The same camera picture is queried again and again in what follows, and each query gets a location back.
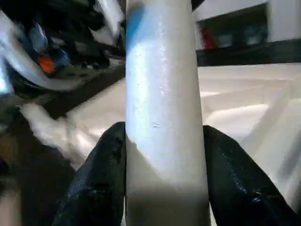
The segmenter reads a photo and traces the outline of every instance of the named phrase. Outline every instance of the white cylindrical tube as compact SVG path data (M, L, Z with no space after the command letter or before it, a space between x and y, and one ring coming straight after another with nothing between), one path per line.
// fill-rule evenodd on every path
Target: white cylindrical tube
M127 1L127 225L209 224L190 0Z

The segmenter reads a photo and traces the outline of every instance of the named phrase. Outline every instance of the orange object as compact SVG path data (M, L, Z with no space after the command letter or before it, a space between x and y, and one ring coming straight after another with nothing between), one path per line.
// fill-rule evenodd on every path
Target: orange object
M39 64L46 73L52 73L55 71L55 63L49 57L40 56Z

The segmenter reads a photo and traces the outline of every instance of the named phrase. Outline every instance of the gray pipe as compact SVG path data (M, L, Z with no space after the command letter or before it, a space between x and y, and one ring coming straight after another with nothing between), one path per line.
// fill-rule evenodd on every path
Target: gray pipe
M128 0L126 68L127 225L208 225L190 0Z

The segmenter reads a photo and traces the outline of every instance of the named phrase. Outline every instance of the white surface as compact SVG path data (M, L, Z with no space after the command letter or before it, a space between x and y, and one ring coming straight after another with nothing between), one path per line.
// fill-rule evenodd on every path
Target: white surface
M128 0L127 9L127 224L207 225L190 0Z
M293 208L296 207L294 201L299 197L297 191L301 181L299 67L297 64L284 64L198 69L204 124L214 126L235 138L266 171ZM248 81L254 80L255 83L250 86L249 83L247 86L231 86L226 82L227 78L233 83L246 81L246 78ZM203 81L207 82L207 86L203 87L205 92L202 90ZM70 120L77 124L72 135L75 138L72 144L74 150L80 152L83 158L88 155L103 131L114 122L125 119L125 93L125 81L121 81L69 112ZM33 108L30 114L33 121L38 118L35 117ZM41 118L36 124L44 122ZM60 121L53 123L62 126ZM43 127L33 125L32 122L33 129ZM58 130L55 130L55 137L65 132L65 129L61 129L60 133ZM50 141L68 156L64 149L66 141Z
M267 13L270 41L301 38L300 0L270 0Z

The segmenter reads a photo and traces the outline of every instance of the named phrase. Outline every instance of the white object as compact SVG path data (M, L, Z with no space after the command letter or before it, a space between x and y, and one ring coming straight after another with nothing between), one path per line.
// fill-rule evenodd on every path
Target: white object
M129 0L127 15L127 225L209 224L190 0Z

